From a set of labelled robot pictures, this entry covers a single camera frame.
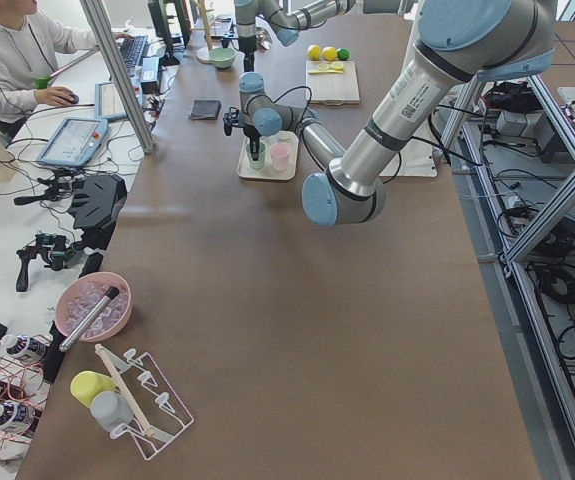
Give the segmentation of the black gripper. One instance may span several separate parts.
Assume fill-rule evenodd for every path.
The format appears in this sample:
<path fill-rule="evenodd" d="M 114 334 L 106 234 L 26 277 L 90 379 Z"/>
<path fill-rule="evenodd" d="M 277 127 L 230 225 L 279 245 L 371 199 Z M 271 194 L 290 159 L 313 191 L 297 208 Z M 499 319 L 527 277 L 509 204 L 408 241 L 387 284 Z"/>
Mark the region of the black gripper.
<path fill-rule="evenodd" d="M 238 48 L 244 54 L 243 68 L 245 72 L 255 71 L 255 52 L 257 50 L 257 39 L 252 36 L 238 36 Z"/>
<path fill-rule="evenodd" d="M 258 160 L 260 156 L 261 134 L 254 125 L 245 124 L 243 133 L 249 139 L 249 156 L 251 160 Z"/>

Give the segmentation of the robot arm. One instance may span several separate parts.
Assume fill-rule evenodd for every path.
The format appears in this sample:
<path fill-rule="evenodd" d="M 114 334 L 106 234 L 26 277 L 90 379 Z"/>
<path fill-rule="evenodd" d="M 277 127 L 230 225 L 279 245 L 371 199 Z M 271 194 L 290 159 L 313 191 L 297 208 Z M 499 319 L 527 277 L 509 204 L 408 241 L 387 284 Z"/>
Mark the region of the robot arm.
<path fill-rule="evenodd" d="M 244 72 L 255 70 L 258 48 L 256 20 L 263 19 L 283 46 L 293 44 L 301 31 L 317 28 L 325 21 L 348 13 L 354 1 L 328 0 L 312 3 L 287 13 L 275 0 L 235 0 L 234 13 L 238 33 L 238 47 L 243 53 Z"/>
<path fill-rule="evenodd" d="M 553 1 L 426 1 L 419 7 L 409 63 L 348 148 L 343 148 L 307 107 L 270 99 L 263 77 L 253 71 L 252 36 L 259 18 L 280 42 L 322 25 L 353 8 L 351 1 L 315 1 L 285 13 L 275 1 L 238 1 L 235 17 L 244 73 L 240 106 L 223 118 L 224 129 L 243 130 L 253 159 L 259 142 L 291 131 L 324 164 L 302 187 L 302 205 L 315 224 L 364 223 L 386 202 L 381 172 L 411 140 L 455 85 L 524 78 L 545 71 L 553 58 L 557 5 Z"/>

